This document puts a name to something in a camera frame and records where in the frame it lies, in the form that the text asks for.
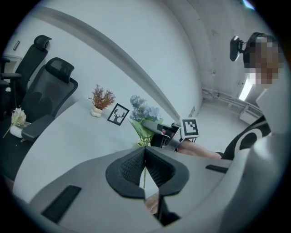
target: deer picture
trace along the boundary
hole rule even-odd
[[[117,111],[119,110],[119,108],[116,108],[115,110],[114,110],[114,116],[115,116],[115,118],[114,118],[114,120],[113,120],[113,122],[115,122],[115,123],[119,123],[118,121],[117,121],[117,119],[118,118],[122,118],[122,117],[124,117],[124,115],[125,115],[125,112],[123,112],[123,114],[122,114],[122,116],[121,115],[117,115]]]

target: chair headrest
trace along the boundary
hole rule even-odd
[[[74,66],[59,57],[54,57],[47,62],[45,69],[65,83],[69,83]]]
[[[49,38],[45,35],[39,35],[35,38],[33,43],[38,49],[45,50],[47,48],[50,40],[51,40],[51,38]]]

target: ceiling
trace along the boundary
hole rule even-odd
[[[272,34],[260,16],[242,0],[164,0],[192,44],[203,88],[237,98],[246,76],[242,56],[229,59],[230,40],[248,40],[253,32]],[[263,89],[256,85],[246,101],[257,105]]]

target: white flower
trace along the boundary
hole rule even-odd
[[[16,126],[17,123],[23,125],[26,121],[26,114],[21,108],[16,108],[11,117],[11,124]]]

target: dried plant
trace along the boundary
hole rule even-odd
[[[96,88],[92,92],[92,97],[88,99],[92,100],[94,106],[101,110],[113,104],[115,100],[115,95],[109,90],[106,90],[104,93],[103,87],[99,86],[99,84],[96,85]]]

